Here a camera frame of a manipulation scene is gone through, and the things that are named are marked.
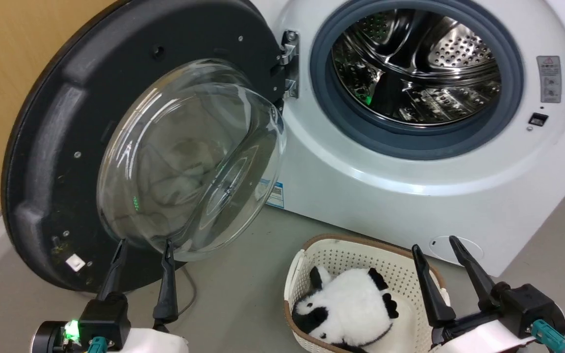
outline stainless steel drum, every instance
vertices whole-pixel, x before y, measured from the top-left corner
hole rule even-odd
[[[500,92],[490,49],[468,27],[426,11],[367,16],[339,36],[334,67],[350,95],[379,118],[427,127],[473,117]]]

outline brown basket rim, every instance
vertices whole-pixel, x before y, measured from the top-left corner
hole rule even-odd
[[[318,241],[322,241],[322,240],[325,240],[325,239],[341,240],[341,241],[347,241],[347,242],[350,242],[350,243],[357,243],[357,244],[361,244],[361,245],[372,246],[373,248],[379,248],[381,250],[393,252],[395,254],[403,255],[403,256],[406,256],[410,259],[413,259],[413,256],[411,255],[410,252],[403,250],[401,248],[397,248],[396,246],[391,246],[391,245],[388,245],[388,244],[379,243],[378,241],[373,241],[373,240],[370,240],[370,239],[364,239],[364,238],[360,238],[360,237],[354,237],[352,235],[343,235],[343,234],[320,234],[320,235],[317,235],[316,237],[309,239],[309,241],[307,241],[305,243],[305,245],[302,247],[302,249],[307,250],[309,248],[309,246],[317,243]],[[441,288],[446,288],[446,285],[444,284],[444,277],[442,277],[439,274],[439,271],[431,264],[429,264],[429,268],[430,268],[431,271],[433,271],[433,275],[435,275],[435,277],[437,278],[437,282],[439,283],[439,286]],[[284,315],[285,315],[285,319],[287,319],[287,324],[289,324],[289,327],[291,327],[291,330],[294,331],[294,333],[296,333],[296,335],[300,336],[302,339],[305,339],[305,340],[311,342],[312,344],[315,344],[316,346],[320,346],[324,349],[328,349],[329,351],[334,352],[334,353],[349,353],[349,351],[346,351],[346,350],[338,348],[336,346],[332,346],[330,344],[327,344],[326,342],[315,339],[315,338],[307,335],[306,333],[300,331],[298,326],[296,326],[296,323],[293,322],[293,320],[291,319],[291,308],[289,307],[289,302],[287,300],[284,301]]]

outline white plastic basket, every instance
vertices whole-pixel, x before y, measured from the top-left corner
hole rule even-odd
[[[373,267],[387,282],[398,304],[399,318],[395,319],[388,335],[364,349],[371,353],[426,353],[430,350],[431,327],[426,319],[411,253],[383,243],[335,234],[319,235],[308,241],[296,254],[287,274],[285,317],[300,346],[312,353],[346,353],[300,331],[291,319],[291,309],[309,290],[309,272],[317,265],[325,266],[335,276],[349,268]],[[450,305],[444,281],[432,266],[431,276]]]

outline open door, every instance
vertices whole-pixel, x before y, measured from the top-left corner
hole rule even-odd
[[[273,187],[281,47],[247,0],[121,0],[54,56],[16,120],[2,213],[43,279],[94,292],[120,239],[122,291],[235,239]]]

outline stuffed panda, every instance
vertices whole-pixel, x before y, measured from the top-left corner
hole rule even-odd
[[[323,266],[310,272],[312,290],[294,305],[292,319],[308,335],[333,346],[364,353],[398,317],[397,304],[374,268],[351,269],[332,279]]]

